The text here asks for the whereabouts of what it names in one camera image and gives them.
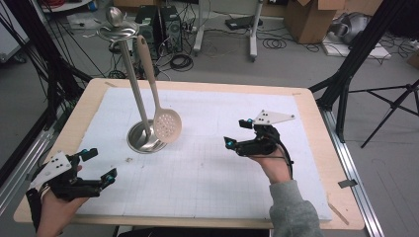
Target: white bracket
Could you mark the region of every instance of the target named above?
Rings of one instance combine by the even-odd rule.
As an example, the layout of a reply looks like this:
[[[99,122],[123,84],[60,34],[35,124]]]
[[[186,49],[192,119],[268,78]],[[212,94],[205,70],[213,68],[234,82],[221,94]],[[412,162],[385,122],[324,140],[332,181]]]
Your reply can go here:
[[[262,112],[259,113],[259,115],[253,120],[253,123],[257,125],[272,125],[292,119],[294,119],[294,115],[286,115],[262,110]]]
[[[57,177],[69,169],[71,169],[71,164],[65,156],[64,152],[57,151],[56,154],[45,165],[45,167],[43,167],[37,177],[31,182],[30,189],[42,185],[46,181]]]

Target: gray sleeve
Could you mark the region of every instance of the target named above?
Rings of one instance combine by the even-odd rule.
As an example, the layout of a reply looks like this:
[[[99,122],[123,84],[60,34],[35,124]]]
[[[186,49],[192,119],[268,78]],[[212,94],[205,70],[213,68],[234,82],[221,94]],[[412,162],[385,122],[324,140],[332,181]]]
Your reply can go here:
[[[270,185],[274,205],[270,215],[274,237],[319,237],[317,211],[308,200],[303,200],[295,180]]]

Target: kitchen utensil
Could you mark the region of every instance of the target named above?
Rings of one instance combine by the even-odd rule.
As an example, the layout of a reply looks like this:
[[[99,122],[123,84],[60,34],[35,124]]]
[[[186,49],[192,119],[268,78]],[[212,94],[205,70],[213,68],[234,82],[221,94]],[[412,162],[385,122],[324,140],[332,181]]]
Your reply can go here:
[[[151,62],[150,51],[148,49],[147,41],[143,36],[138,36],[136,39],[139,58],[144,67],[145,76],[150,84],[151,92],[155,104],[154,114],[154,133],[161,141],[170,143],[175,141],[182,130],[182,120],[178,113],[170,109],[163,109],[160,107],[158,98],[156,81],[154,78],[154,69]]]

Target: electronic equipment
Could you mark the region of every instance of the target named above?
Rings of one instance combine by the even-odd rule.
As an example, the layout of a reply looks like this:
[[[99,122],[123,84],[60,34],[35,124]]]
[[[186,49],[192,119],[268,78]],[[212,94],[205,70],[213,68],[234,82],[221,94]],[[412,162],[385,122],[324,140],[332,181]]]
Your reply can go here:
[[[257,155],[269,157],[276,149],[280,149],[284,154],[284,157],[273,158],[284,158],[289,167],[290,175],[293,178],[293,161],[291,160],[286,146],[280,140],[280,134],[277,129],[272,126],[274,123],[291,119],[294,119],[294,116],[267,111],[262,111],[255,119],[242,119],[239,121],[239,125],[243,128],[253,128],[256,137],[253,140],[239,142],[225,136],[225,148],[235,151],[239,156],[246,157]]]
[[[160,15],[167,52],[181,52],[182,23],[175,6],[163,6]]]
[[[101,176],[100,180],[83,180],[77,177],[80,159],[88,161],[98,155],[98,150],[82,150],[74,155],[58,151],[48,163],[35,171],[26,197],[31,209],[36,230],[42,215],[42,192],[50,188],[57,198],[72,201],[75,198],[98,197],[102,190],[115,182],[117,169],[114,168]]]
[[[225,24],[232,30],[247,29],[253,27],[255,16],[241,17],[225,20]],[[263,22],[259,19],[258,26],[262,26]]]
[[[158,7],[154,5],[139,6],[135,22],[139,24],[138,34],[142,35],[148,43],[151,58],[158,59],[160,57],[159,47],[163,39]],[[136,40],[134,40],[132,50],[136,52],[136,49]]]

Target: black stand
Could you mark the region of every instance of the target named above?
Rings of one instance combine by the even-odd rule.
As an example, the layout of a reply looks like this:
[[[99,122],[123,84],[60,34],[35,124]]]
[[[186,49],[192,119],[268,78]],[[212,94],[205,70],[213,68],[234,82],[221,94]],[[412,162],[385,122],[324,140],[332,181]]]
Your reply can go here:
[[[396,87],[383,87],[383,88],[375,88],[375,89],[366,89],[366,90],[358,90],[358,91],[350,91],[349,93],[357,93],[357,92],[368,92],[372,94],[373,96],[387,102],[390,104],[391,111],[385,116],[385,118],[379,123],[378,127],[373,131],[373,133],[368,137],[368,139],[364,142],[364,144],[361,146],[361,148],[364,148],[367,143],[373,138],[373,136],[378,132],[378,130],[384,125],[384,123],[390,118],[390,116],[395,112],[397,109],[402,109],[412,115],[415,115],[419,117],[419,97],[418,97],[418,85],[419,85],[419,79],[413,83],[413,85],[407,84],[405,86],[396,86]],[[401,94],[399,98],[397,98],[394,102],[391,100],[388,100],[378,94],[375,93],[375,91],[383,91],[383,90],[392,90],[392,89],[406,89],[406,91]],[[415,95],[415,101],[416,101],[416,110],[417,113],[414,111],[411,111],[405,107],[400,106],[401,103],[407,98],[407,96],[410,95],[410,93],[414,93]]]
[[[309,88],[312,93],[325,89],[323,95],[316,100],[317,106],[324,111],[332,111],[333,104],[339,98],[336,133],[341,142],[345,142],[344,123],[351,80],[406,2],[407,0],[383,0],[339,70]]]

